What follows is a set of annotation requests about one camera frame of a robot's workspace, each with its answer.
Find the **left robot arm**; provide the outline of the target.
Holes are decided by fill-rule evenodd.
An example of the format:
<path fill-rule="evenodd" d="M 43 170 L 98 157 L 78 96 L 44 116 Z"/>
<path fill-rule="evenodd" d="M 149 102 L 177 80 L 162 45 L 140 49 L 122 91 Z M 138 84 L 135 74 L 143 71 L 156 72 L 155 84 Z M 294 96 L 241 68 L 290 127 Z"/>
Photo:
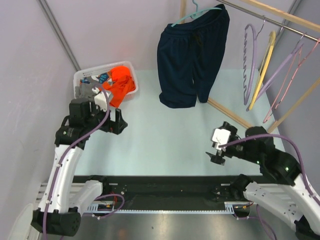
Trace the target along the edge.
<path fill-rule="evenodd" d="M 31 221 L 31 226 L 42 233 L 44 239 L 48 235 L 75 236 L 82 216 L 94 201 L 121 199 L 120 204 L 124 204 L 124 197 L 113 193 L 108 178 L 102 175 L 89 176 L 73 197 L 70 192 L 90 135 L 97 130 L 119 135 L 127 126 L 119 108 L 115 109 L 115 120 L 111 120 L 106 101 L 95 103 L 78 98 L 70 102 L 69 114 L 55 134 L 54 161 L 47 187 Z"/>

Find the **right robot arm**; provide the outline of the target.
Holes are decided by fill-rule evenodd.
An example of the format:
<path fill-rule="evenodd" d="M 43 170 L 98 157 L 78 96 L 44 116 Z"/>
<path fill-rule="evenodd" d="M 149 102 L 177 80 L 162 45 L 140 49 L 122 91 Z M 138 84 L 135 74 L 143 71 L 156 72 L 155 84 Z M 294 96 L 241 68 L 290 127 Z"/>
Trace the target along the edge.
<path fill-rule="evenodd" d="M 320 238 L 320 196 L 305 172 L 302 156 L 295 143 L 279 134 L 268 133 L 263 126 L 252 126 L 240 138 L 235 126 L 224 122 L 212 133 L 210 161 L 225 164 L 225 158 L 238 158 L 259 166 L 264 178 L 280 187 L 291 199 L 284 201 L 261 187 L 249 176 L 240 174 L 230 184 L 237 200 L 256 203 L 286 223 L 299 240 Z"/>

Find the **teal plastic hanger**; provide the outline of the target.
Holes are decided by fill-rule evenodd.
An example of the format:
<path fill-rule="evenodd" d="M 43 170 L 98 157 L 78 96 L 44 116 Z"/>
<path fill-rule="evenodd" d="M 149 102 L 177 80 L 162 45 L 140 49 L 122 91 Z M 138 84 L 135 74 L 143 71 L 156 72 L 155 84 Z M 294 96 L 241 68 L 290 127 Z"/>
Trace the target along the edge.
<path fill-rule="evenodd" d="M 223 10 L 221 7 L 207 7 L 207 8 L 199 9 L 199 5 L 195 0 L 193 0 L 192 3 L 195 5 L 195 11 L 190 14 L 183 15 L 175 23 L 172 23 L 171 27 L 175 27 L 178 24 L 184 23 L 185 20 L 188 18 L 192 18 L 193 20 L 195 20 L 195 19 L 199 18 L 204 12 L 208 12 L 211 10 L 220 10 L 220 11 Z"/>

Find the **navy blue shorts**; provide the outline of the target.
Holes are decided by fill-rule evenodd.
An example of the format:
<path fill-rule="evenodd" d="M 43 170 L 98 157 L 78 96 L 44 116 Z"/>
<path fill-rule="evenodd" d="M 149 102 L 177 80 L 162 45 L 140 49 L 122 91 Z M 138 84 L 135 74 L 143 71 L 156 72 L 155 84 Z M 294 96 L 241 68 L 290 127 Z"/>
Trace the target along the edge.
<path fill-rule="evenodd" d="M 219 4 L 195 20 L 169 23 L 157 46 L 159 100 L 169 108 L 206 103 L 220 70 L 230 16 Z"/>

